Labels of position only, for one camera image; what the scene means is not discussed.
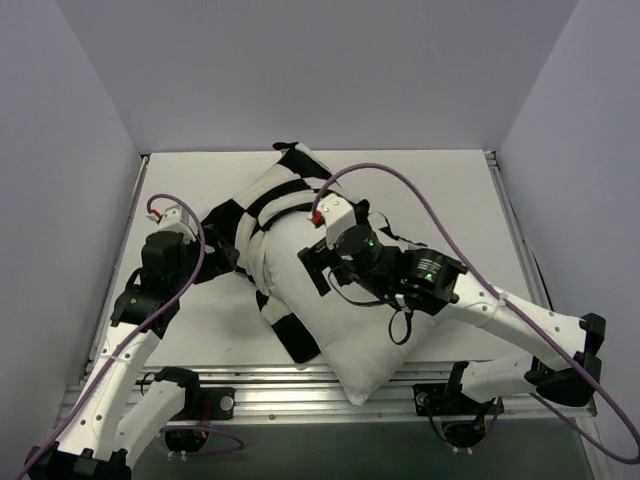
pillow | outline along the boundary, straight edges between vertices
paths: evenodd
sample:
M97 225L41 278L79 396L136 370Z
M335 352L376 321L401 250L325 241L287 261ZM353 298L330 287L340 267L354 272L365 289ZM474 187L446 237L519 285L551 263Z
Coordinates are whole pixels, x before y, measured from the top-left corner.
M297 255L324 235L308 214L331 171L301 143L274 148L283 152L280 160L249 188L214 208L202 224L214 227L238 249L237 272L256 285L260 314L291 358L304 363L322 351L349 400L362 405L424 341L435 320L416 312L411 338L398 346L387 333L394 313L390 307L357 307L335 292L319 296ZM337 184L330 192L356 204ZM369 223L382 243L411 247L393 235L384 216L372 214ZM372 299L357 285L344 288L344 294L356 301ZM401 314L397 318L394 333L402 338L406 326Z
M380 230L376 234L385 245L401 243ZM426 340L436 320L415 312L409 341L395 345L387 333L394 313L391 307L357 307L334 291L321 297L297 253L323 235L324 229L314 228L305 213L292 213L276 222L267 234L265 259L271 296L281 299L311 333L351 403L362 405L402 366L416 345ZM376 300L355 284L339 288L355 301ZM398 314L394 337L402 338L405 330L402 314Z

bolt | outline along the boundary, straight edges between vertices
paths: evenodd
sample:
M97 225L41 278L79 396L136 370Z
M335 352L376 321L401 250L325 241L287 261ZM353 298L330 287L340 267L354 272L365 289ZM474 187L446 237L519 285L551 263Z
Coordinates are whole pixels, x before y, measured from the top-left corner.
M424 407L427 404L427 398L429 398L429 395L424 392L420 392L416 395L416 403L421 407Z
M220 399L220 408L225 412L228 412L233 408L233 403L233 398L231 398L229 395L225 395Z

black and white striped cloth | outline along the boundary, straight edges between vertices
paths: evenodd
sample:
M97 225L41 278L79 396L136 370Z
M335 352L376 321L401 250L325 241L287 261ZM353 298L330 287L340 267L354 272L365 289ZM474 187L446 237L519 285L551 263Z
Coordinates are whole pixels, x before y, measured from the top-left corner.
M296 363L304 363L320 353L313 336L285 303L271 294L264 268L265 235L278 219L291 212L310 212L320 187L332 175L302 143L275 143L280 160L249 188L214 208L202 221L213 225L225 240L240 252L236 271L256 285L256 301L261 316L271 325L278 339ZM352 203L356 199L337 193ZM386 218L369 216L369 222L392 238Z

purple cable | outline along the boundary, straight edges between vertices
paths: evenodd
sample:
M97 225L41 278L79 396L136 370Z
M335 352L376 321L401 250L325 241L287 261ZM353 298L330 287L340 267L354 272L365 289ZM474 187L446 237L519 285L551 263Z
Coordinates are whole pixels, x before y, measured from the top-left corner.
M225 437L228 438L229 440L233 440L234 442L236 442L238 445L235 447L228 447L228 448L216 448L213 450L205 450L203 452L191 452L191 453L186 453L185 456L187 457L205 457L205 456L209 456L209 455L222 455L225 453L234 453L234 452L239 452L240 450L242 450L244 448L244 442L242 441L242 439L240 437L236 437L235 435L228 433L228 432L223 432L222 430L217 430L215 428L211 428L211 427L204 427L204 426L198 426L198 425L168 425L164 428L162 428L160 430L160 433L166 433L166 432L173 432L173 431L195 431L195 432L207 432L211 435L218 435L219 437Z
M311 208L312 214L317 210L318 204L320 203L320 199L324 196L324 194L327 192L329 187L336 182L336 180L338 180L343 175L346 175L347 173L354 172L356 170L368 169L368 168L371 168L374 170L382 170L384 172L390 173L394 177L398 178L402 183L404 183L409 188L409 190L411 190L413 194L418 198L422 206L425 208L425 210L433 220L433 223L438 228L438 231L444 237L449 247L458 256L460 261L469 268L469 271L471 272L471 274L476 278L476 280L478 280L478 282L480 282L480 284L485 289L489 291L489 293L491 293L491 295L493 295L493 297L495 297L496 299L500 299L500 294L498 293L498 291L493 287L493 285L489 283L489 281L484 276L482 276L482 274L478 271L478 269L469 261L469 259L460 250L460 248L458 248L453 238L451 238L451 235L449 235L449 233L446 231L446 229L444 228L444 225L442 224L442 222L440 222L440 219L438 218L435 211L433 210L433 208L431 207L427 199L424 197L424 195L420 193L418 188L411 182L411 180L409 180L407 177L405 177L400 172L394 170L391 167L388 167L386 165L381 165L378 163L360 163L357 165L351 165L349 167L346 167L340 170L339 172L336 172L325 182L322 188L320 188L318 195L313 201L313 206ZM571 368L573 368L576 372L578 372L578 374L582 378L585 379L585 381L591 386L591 388L593 388L596 392L600 394L600 396L604 399L604 401L607 402L607 404L611 407L611 409L616 413L616 415L622 421L622 423L627 428L627 430L629 430L629 433L633 437L633 440L636 442L638 453L636 454L635 457L623 457L621 455L618 455L615 452L612 452L611 450L606 448L604 445L602 445L601 443L593 439L584 430L573 425L573 423L567 417L562 415L558 411L558 409L556 409L555 407L552 407L548 402L543 401L539 396L537 395L532 395L532 396L536 400L540 401L544 406L549 408L549 410L555 415L557 415L558 418L560 418L560 420L562 420L564 423L570 426L573 430L578 432L585 440L587 440L589 443L591 443L594 447L596 447L598 450L600 450L602 453L604 453L608 457L620 463L624 463L626 465L640 464L640 432L638 432L638 429L635 427L635 425L633 424L631 419L627 416L627 414L622 410L620 405L618 405L618 403L611 397L611 395L609 395L609 393L591 375L589 375L589 373L584 368L582 368L582 366L578 362L576 362L571 357L571 355L565 352L562 349L562 347L560 347L560 345L558 345L558 343L553 338L547 335L547 333L542 328L540 328L533 319L531 319L526 313L524 313L520 308L518 308L517 305L515 305L509 299L504 299L504 301L506 306L509 307L509 309L513 313L515 313L518 317L520 317L527 325L529 325L529 327L533 329L533 331L535 331L538 335L540 335L540 337L542 337L542 339L546 341L549 344L549 346L551 346L551 348L553 348L553 350L555 350L558 353L558 355L560 355L564 359L564 361L566 361L571 366Z
M182 208L184 208L187 211L187 213L195 221L198 227L198 238L200 239L200 251L198 252L198 262L196 263L196 266L193 269L193 273L191 274L187 282L184 284L184 286L180 289L178 293L176 293L167 303L165 303L162 307L160 307L156 312L149 315L149 317L144 322L142 322L138 326L138 328L136 328L129 335L127 335L127 337L122 341L122 343L116 347L116 349L113 351L113 354L109 358L107 358L107 361L105 362L105 364L102 366L100 371L96 374L93 381L89 384L84 395L82 395L78 399L75 406L71 410L71 413L69 414L69 416L62 421L60 426L58 426L58 428L56 428L53 431L53 433L47 439L44 445L42 445L36 451L36 453L33 454L33 456L29 459L27 463L25 463L22 470L20 470L20 473L18 473L18 475L15 477L15 480L22 480L22 478L25 475L27 475L27 473L29 473L29 470L31 470L31 467L33 467L37 463L37 461L40 460L40 458L49 450L49 448L51 448L51 446L54 444L56 439L62 434L62 432L65 431L65 429L69 426L72 420L78 415L78 413L80 413L80 411L84 408L84 406L87 404L87 402L91 398L93 392L96 390L100 382L102 382L102 379L105 377L105 375L111 368L111 365L113 365L113 363L115 362L114 359L120 356L123 350L129 345L129 343L131 343L131 341L140 332L142 332L149 325L151 325L156 320L156 318L162 315L168 308L170 308L175 302L177 302L178 299L182 295L184 295L187 289L193 284L196 277L198 276L198 273L200 272L200 268L202 267L202 262L204 261L204 247L205 247L205 242L203 241L204 230L202 229L202 225L200 225L200 220L198 220L198 216L195 214L193 210L191 210L191 208L189 208L187 204L185 204L179 198L174 197L173 195L169 195L167 193L158 193L156 195L153 195L151 198L149 198L149 200L147 201L147 212L151 213L151 204L159 198L165 198L167 200L176 202L178 205L180 205Z
M486 427L486 433L484 434L484 437L482 437L482 440L480 440L478 443L476 443L473 446L474 449L478 448L480 445L485 443L487 441L487 438L489 438L489 435L491 435L493 431L496 429L496 427L498 426L497 424L498 415L500 415L500 410L502 410L502 407L503 407L502 397L498 397L498 401L496 402L496 411L493 412L491 423L489 424L488 427ZM456 425L468 425L469 423L473 423L473 421L449 423L446 427L442 429L442 436L444 436L444 438L447 438L447 430L449 430L452 427L455 427Z

